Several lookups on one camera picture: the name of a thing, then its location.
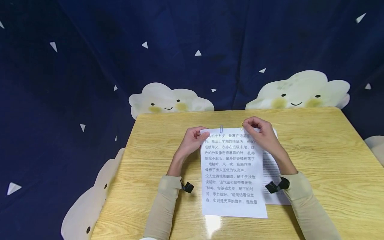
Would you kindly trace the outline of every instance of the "stack of paper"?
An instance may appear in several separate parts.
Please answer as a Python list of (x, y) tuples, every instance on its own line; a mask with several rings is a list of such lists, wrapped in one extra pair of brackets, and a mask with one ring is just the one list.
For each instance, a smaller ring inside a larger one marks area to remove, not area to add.
[(289, 204), (283, 192), (264, 187), (280, 182), (273, 157), (242, 128), (205, 129), (201, 146), (203, 215), (267, 218), (265, 204)]

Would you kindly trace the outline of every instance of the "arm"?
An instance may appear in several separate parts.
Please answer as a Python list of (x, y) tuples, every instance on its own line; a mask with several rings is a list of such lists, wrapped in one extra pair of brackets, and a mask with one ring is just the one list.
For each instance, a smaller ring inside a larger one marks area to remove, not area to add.
[[(332, 220), (314, 196), (308, 179), (297, 171), (288, 153), (281, 146), (272, 125), (260, 118), (251, 117), (243, 122), (243, 127), (257, 144), (273, 156), (281, 177), (289, 180), (290, 186), (284, 193), (291, 202), (304, 237), (308, 240), (341, 239)], [(260, 128), (260, 132), (256, 132), (253, 127)]]
[(203, 129), (206, 128), (187, 129), (183, 141), (173, 156), (167, 175), (164, 175), (160, 180), (158, 193), (149, 212), (143, 238), (148, 240), (169, 239), (175, 204), (181, 189), (181, 169), (186, 158), (209, 137), (208, 132), (200, 136), (200, 130)]

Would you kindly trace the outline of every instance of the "forearm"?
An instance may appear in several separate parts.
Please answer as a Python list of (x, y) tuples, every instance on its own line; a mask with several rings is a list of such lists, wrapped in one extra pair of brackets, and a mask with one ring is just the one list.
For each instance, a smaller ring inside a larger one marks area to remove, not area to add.
[(172, 228), (175, 204), (181, 189), (181, 177), (163, 176), (158, 193), (149, 213), (144, 238), (168, 240)]
[(169, 166), (167, 176), (174, 176), (174, 177), (181, 176), (181, 169), (183, 167), (183, 164), (186, 158), (187, 158), (186, 155), (176, 152)]
[(297, 222), (305, 239), (341, 239), (335, 225), (312, 192), (311, 184), (301, 173), (281, 175), (289, 180), (284, 192), (291, 202)]
[(289, 158), (288, 153), (283, 149), (283, 147), (281, 147), (281, 150), (271, 153), (271, 155), (275, 159), (281, 174), (293, 175), (298, 173), (296, 167)]

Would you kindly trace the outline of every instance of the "wooden table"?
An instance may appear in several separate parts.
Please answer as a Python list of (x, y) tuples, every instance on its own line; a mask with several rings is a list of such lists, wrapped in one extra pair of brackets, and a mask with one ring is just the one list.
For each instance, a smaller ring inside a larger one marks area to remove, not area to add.
[[(384, 239), (384, 168), (337, 108), (140, 115), (92, 239), (142, 237), (160, 178), (188, 127), (240, 127), (253, 115), (276, 128), (343, 239)], [(290, 206), (267, 205), (268, 219), (203, 216), (200, 153), (187, 162), (182, 176), (195, 189), (180, 191), (171, 239), (304, 239)]]

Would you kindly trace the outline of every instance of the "left hand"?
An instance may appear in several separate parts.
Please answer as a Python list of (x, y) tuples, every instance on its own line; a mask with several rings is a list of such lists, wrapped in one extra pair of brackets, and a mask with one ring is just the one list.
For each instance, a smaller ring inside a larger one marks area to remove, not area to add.
[(207, 129), (206, 127), (191, 127), (187, 129), (183, 141), (180, 143), (175, 155), (187, 157), (189, 154), (196, 151), (201, 144), (209, 137), (209, 133), (205, 132), (200, 135), (200, 130)]

